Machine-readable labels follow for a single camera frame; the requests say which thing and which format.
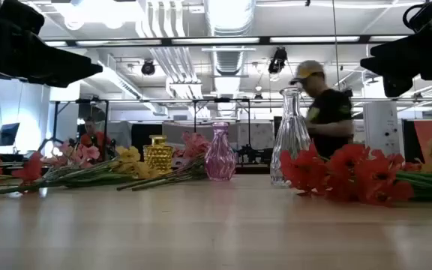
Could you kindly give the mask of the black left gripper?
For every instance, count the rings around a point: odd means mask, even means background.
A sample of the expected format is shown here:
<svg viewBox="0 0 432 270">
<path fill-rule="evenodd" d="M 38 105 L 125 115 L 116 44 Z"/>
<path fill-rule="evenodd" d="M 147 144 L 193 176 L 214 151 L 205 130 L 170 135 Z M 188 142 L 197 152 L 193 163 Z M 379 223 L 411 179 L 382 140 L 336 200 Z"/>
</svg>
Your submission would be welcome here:
<svg viewBox="0 0 432 270">
<path fill-rule="evenodd" d="M 19 0 L 0 0 L 0 74 L 14 73 L 23 56 L 24 75 L 32 84 L 67 88 L 99 74 L 103 68 L 89 57 L 46 45 L 39 37 L 44 16 Z"/>
</svg>

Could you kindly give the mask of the pink glass vase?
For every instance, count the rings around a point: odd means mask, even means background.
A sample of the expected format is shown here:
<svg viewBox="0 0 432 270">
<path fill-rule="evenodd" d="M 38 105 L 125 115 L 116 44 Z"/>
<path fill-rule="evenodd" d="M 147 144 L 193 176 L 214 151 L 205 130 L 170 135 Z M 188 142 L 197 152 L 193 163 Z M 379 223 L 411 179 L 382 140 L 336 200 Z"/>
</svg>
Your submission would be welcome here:
<svg viewBox="0 0 432 270">
<path fill-rule="evenodd" d="M 205 171 L 210 180 L 228 182 L 236 172 L 236 155 L 229 142 L 228 122 L 215 122 L 214 136 L 205 154 Z"/>
</svg>

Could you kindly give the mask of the clear glass vase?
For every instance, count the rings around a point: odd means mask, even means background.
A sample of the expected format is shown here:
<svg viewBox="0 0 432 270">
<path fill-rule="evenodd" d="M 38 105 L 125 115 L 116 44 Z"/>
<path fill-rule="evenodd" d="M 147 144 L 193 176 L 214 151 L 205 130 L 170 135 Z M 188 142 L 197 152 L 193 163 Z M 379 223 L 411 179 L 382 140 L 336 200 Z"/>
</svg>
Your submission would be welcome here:
<svg viewBox="0 0 432 270">
<path fill-rule="evenodd" d="M 308 150 L 311 144 L 305 118 L 299 110 L 301 92 L 302 90 L 295 86 L 280 90 L 283 97 L 283 115 L 277 128 L 270 163 L 271 183 L 274 186 L 288 186 L 282 173 L 281 153 L 288 151 L 289 156 L 296 159 L 300 151 Z"/>
</svg>

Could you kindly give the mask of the yellow glass vase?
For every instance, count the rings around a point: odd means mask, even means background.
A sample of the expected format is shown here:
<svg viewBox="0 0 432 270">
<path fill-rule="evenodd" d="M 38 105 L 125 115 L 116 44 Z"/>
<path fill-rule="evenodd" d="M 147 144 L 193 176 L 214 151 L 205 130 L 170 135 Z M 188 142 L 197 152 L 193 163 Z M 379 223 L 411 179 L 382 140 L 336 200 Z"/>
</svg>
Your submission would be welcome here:
<svg viewBox="0 0 432 270">
<path fill-rule="evenodd" d="M 144 161 L 160 174 L 172 171 L 173 147 L 166 144 L 165 135 L 151 135 L 151 145 L 143 146 Z"/>
</svg>

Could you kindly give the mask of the white pillar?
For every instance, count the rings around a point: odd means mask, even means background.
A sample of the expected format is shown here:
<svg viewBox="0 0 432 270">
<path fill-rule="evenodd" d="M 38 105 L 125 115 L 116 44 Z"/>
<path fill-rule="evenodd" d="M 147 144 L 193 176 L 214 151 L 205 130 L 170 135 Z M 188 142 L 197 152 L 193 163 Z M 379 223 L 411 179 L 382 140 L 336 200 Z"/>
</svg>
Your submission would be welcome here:
<svg viewBox="0 0 432 270">
<path fill-rule="evenodd" d="M 400 154 L 398 112 L 395 102 L 372 102 L 363 107 L 365 145 L 385 156 Z"/>
</svg>

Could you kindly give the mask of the person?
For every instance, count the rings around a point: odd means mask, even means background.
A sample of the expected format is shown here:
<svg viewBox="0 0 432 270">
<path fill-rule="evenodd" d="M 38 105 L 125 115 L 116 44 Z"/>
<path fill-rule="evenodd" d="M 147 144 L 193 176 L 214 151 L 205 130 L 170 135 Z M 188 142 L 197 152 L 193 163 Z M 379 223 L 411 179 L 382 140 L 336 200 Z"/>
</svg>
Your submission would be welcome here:
<svg viewBox="0 0 432 270">
<path fill-rule="evenodd" d="M 85 133 L 80 137 L 80 142 L 86 147 L 96 146 L 100 152 L 97 160 L 102 161 L 103 152 L 107 152 L 107 146 L 110 145 L 110 138 L 97 130 L 94 119 L 89 116 L 85 119 Z"/>
<path fill-rule="evenodd" d="M 313 102 L 305 117 L 310 138 L 324 158 L 353 141 L 352 103 L 342 91 L 326 83 L 323 66 L 315 60 L 300 63 L 292 85 L 299 84 Z"/>
</svg>

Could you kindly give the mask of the background computer monitor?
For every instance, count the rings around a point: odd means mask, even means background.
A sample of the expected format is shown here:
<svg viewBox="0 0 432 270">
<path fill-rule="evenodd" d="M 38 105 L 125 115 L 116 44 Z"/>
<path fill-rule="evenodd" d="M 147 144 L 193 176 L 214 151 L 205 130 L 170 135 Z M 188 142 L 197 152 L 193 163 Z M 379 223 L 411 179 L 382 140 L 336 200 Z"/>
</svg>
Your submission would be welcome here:
<svg viewBox="0 0 432 270">
<path fill-rule="evenodd" d="M 0 146 L 13 146 L 19 127 L 20 123 L 3 124 L 0 128 Z"/>
</svg>

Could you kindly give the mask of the black ceiling spotlight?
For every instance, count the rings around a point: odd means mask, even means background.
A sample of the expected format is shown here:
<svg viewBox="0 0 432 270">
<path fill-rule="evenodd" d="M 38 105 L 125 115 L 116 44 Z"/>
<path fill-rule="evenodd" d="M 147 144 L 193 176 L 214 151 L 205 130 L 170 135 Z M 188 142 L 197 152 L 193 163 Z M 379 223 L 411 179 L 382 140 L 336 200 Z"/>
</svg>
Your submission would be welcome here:
<svg viewBox="0 0 432 270">
<path fill-rule="evenodd" d="M 270 74 L 279 74 L 285 67 L 287 61 L 287 51 L 285 47 L 278 47 L 271 58 L 268 66 Z"/>
<path fill-rule="evenodd" d="M 155 65 L 152 59 L 146 59 L 141 67 L 141 73 L 144 76 L 152 76 L 155 74 Z"/>
</svg>

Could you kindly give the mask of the black overhead light beam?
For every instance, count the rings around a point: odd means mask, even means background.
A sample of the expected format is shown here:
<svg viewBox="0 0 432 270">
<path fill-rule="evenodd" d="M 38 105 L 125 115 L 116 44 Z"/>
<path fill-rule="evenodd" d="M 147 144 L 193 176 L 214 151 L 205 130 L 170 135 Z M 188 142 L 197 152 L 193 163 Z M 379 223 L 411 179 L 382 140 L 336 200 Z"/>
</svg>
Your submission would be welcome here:
<svg viewBox="0 0 432 270">
<path fill-rule="evenodd" d="M 57 48 L 104 48 L 104 47 L 239 47 L 239 46 L 286 46 L 331 44 L 382 44 L 405 38 L 404 34 L 361 34 L 320 36 L 245 36 L 245 37 L 153 37 L 113 39 L 45 40 Z"/>
</svg>

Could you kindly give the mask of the black background rig frame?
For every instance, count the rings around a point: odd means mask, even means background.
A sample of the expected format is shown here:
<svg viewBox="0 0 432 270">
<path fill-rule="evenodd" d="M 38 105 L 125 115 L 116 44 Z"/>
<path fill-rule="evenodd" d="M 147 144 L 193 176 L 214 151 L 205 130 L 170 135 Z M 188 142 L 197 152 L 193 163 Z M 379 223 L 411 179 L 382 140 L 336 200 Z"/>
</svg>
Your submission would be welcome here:
<svg viewBox="0 0 432 270">
<path fill-rule="evenodd" d="M 208 100 L 192 100 L 193 103 L 193 132 L 197 132 L 197 113 L 199 112 L 197 104 L 202 103 L 205 106 L 208 102 L 220 104 L 220 103 L 230 103 L 230 102 L 248 102 L 249 99 L 231 99 L 228 97 L 218 97 Z M 214 129 L 213 142 L 211 143 L 208 151 L 206 152 L 205 160 L 206 164 L 209 166 L 211 163 L 215 164 L 216 160 L 220 161 L 220 164 L 230 165 L 233 167 L 237 164 L 237 154 L 233 151 L 232 146 L 230 145 L 230 123 L 227 121 L 216 121 L 212 123 L 212 127 Z"/>
</svg>

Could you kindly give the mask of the black aluminium table frame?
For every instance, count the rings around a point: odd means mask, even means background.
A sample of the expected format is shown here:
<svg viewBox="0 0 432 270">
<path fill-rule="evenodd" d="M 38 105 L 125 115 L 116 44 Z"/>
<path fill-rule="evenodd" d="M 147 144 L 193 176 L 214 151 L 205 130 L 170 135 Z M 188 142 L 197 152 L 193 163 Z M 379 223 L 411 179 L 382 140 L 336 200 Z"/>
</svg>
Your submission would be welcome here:
<svg viewBox="0 0 432 270">
<path fill-rule="evenodd" d="M 267 164 L 237 164 L 236 174 L 269 174 L 270 167 Z"/>
</svg>

